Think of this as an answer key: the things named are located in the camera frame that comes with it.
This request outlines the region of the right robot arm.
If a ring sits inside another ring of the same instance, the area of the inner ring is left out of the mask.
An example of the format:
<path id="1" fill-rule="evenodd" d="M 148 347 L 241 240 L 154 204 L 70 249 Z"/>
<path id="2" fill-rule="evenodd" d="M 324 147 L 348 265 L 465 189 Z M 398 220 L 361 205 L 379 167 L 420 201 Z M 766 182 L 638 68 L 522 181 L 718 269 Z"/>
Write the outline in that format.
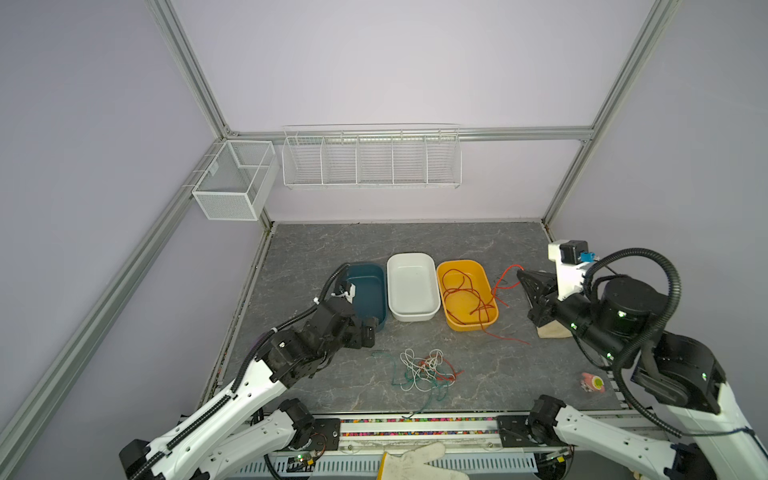
<path id="1" fill-rule="evenodd" d="M 765 478 L 766 448 L 714 354 L 667 328 L 682 297 L 673 263 L 647 248 L 595 259 L 581 240 L 553 242 L 548 256 L 553 272 L 517 272 L 529 319 L 559 324 L 599 354 L 626 403 L 667 439 L 632 434 L 549 395 L 527 417 L 529 437 L 588 449 L 647 479 Z"/>

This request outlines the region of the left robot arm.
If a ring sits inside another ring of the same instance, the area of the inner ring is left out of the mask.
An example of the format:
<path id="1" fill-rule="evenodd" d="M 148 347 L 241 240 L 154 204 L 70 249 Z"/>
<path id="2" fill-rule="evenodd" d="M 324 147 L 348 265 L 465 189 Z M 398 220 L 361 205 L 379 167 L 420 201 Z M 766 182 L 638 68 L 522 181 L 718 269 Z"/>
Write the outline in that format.
<path id="1" fill-rule="evenodd" d="M 257 457 L 312 441 L 314 418 L 289 399 L 251 427 L 268 403 L 329 366 L 343 348 L 371 348 L 378 322 L 356 315 L 355 286 L 341 264 L 310 308 L 267 330 L 232 382 L 152 441 L 136 439 L 119 454 L 129 479 L 225 479 Z"/>

